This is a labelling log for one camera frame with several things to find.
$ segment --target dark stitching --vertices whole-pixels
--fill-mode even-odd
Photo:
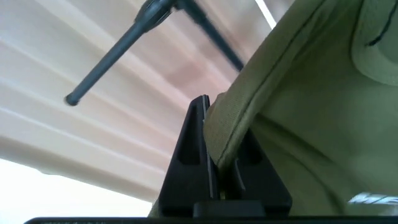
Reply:
[[[384,37],[384,35],[387,33],[388,29],[390,28],[392,17],[394,16],[395,11],[397,10],[397,5],[398,5],[398,0],[396,0],[396,3],[392,7],[391,12],[388,15],[388,20],[387,20],[386,24],[384,25],[383,30],[381,31],[381,33],[374,40],[372,40],[369,43],[365,44],[365,46],[371,47],[371,46],[377,44],[378,42],[380,42],[380,40]]]
[[[294,34],[294,36],[293,36],[293,38],[289,41],[289,43],[287,44],[287,46],[286,46],[286,48],[284,49],[284,51],[282,52],[282,54],[279,56],[279,58],[277,59],[277,61],[276,61],[276,63],[272,66],[272,68],[271,68],[271,70],[270,70],[270,72],[266,75],[266,78],[261,82],[261,84],[259,85],[259,87],[256,89],[256,91],[255,91],[255,93],[257,93],[258,92],[258,90],[261,88],[261,86],[263,86],[263,84],[267,81],[267,77],[269,76],[269,74],[270,73],[272,73],[273,71],[274,71],[274,69],[276,68],[276,66],[279,64],[279,62],[282,60],[282,57],[285,55],[285,53],[286,53],[286,51],[289,49],[289,47],[292,45],[292,43],[293,43],[293,41],[295,40],[295,38],[298,36],[298,34],[301,32],[301,30],[310,22],[310,19],[313,17],[313,15],[316,13],[316,11],[320,8],[320,6],[324,3],[325,1],[322,1],[316,8],[315,8],[315,10],[311,13],[311,15],[307,18],[307,20],[303,23],[303,25],[300,27],[300,29]],[[249,105],[251,102],[252,102],[252,100],[253,100],[253,98],[254,98],[254,95],[255,94],[253,94],[253,96],[251,97],[251,99],[248,101],[248,103],[245,105],[245,106],[247,106],[247,105]],[[231,133],[231,135],[229,136],[229,138],[228,138],[228,141],[227,141],[227,143],[226,143],[226,146],[225,146],[225,148],[223,149],[223,151],[221,152],[221,155],[220,155],[220,158],[217,160],[217,165],[220,163],[220,160],[223,158],[223,156],[224,156],[224,153],[226,152],[226,150],[227,150],[227,148],[228,148],[228,146],[229,146],[229,143],[231,142],[230,140],[231,140],[231,137],[232,137],[232,135],[234,135],[234,133],[235,133],[235,130],[236,130],[236,125],[234,126],[234,128],[233,128],[233,130],[232,130],[232,133]]]

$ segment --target ceiling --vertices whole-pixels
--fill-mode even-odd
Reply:
[[[292,1],[197,0],[244,63]],[[214,100],[238,73],[179,11],[141,37],[78,106],[67,106],[64,96],[143,2],[0,0],[1,158],[156,198],[189,102]]]

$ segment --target logo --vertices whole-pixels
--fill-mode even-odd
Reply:
[[[363,192],[353,197],[348,203],[398,205],[398,197]]]

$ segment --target bright window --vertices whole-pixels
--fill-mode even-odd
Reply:
[[[152,206],[127,195],[0,159],[0,223],[35,217],[146,217]]]

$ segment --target olive green cloth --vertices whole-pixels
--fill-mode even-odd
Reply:
[[[292,195],[291,215],[395,215],[394,200],[349,203],[398,195],[398,65],[368,45],[394,4],[296,0],[208,111],[220,174],[251,128]]]

